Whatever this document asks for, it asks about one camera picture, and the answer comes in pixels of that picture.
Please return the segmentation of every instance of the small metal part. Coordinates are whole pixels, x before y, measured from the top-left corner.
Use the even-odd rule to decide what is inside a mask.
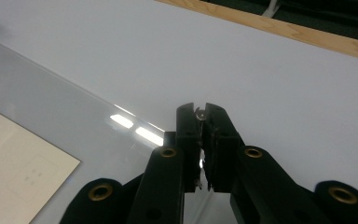
[[[199,107],[196,109],[196,117],[198,120],[200,121],[204,121],[206,120],[206,114],[205,114],[205,110],[200,109]]]
[[[170,147],[163,147],[159,151],[159,155],[161,155],[162,157],[165,157],[165,158],[174,157],[174,156],[176,156],[176,150],[173,148],[170,148]]]
[[[94,202],[102,201],[107,197],[109,197],[112,194],[112,192],[113,192],[113,188],[110,184],[102,183],[93,187],[89,191],[89,199]]]
[[[252,158],[260,158],[263,156],[263,153],[256,148],[246,148],[245,155]]]
[[[350,192],[347,189],[340,188],[340,187],[330,187],[328,189],[328,193],[337,201],[341,203],[347,204],[356,204],[358,203],[358,199],[356,195]]]

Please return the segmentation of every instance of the beige paper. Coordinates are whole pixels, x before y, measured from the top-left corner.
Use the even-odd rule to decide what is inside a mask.
[[[0,115],[0,223],[29,223],[78,164]]]

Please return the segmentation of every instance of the brass grommet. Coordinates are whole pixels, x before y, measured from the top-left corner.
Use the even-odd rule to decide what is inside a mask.
[[[159,151],[159,155],[166,158],[174,157],[176,156],[176,150],[170,147],[164,147]]]
[[[356,195],[352,192],[348,191],[347,189],[340,188],[340,187],[330,187],[328,189],[328,193],[337,201],[341,203],[347,204],[356,204],[358,203],[358,199]]]
[[[102,183],[97,186],[94,186],[94,188],[89,191],[89,199],[94,202],[102,201],[109,197],[112,192],[113,188],[110,184]]]
[[[263,153],[257,148],[246,148],[245,155],[252,158],[260,158],[263,156]]]

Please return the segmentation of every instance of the wooden board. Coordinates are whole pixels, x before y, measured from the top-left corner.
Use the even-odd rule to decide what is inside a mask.
[[[247,13],[228,7],[221,7],[199,0],[157,1],[177,7],[187,8],[223,20],[233,21],[272,34],[289,37],[291,39],[324,49],[331,49],[333,51],[358,57],[357,39],[348,38],[342,35],[333,35],[327,32],[310,29],[308,27],[295,25],[289,22],[277,21],[271,18],[258,16],[252,13]]]

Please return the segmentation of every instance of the white tabletop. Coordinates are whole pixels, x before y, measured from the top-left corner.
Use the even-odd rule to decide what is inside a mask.
[[[150,0],[0,0],[0,43],[166,131],[179,105],[220,105],[299,185],[358,188],[357,58]]]

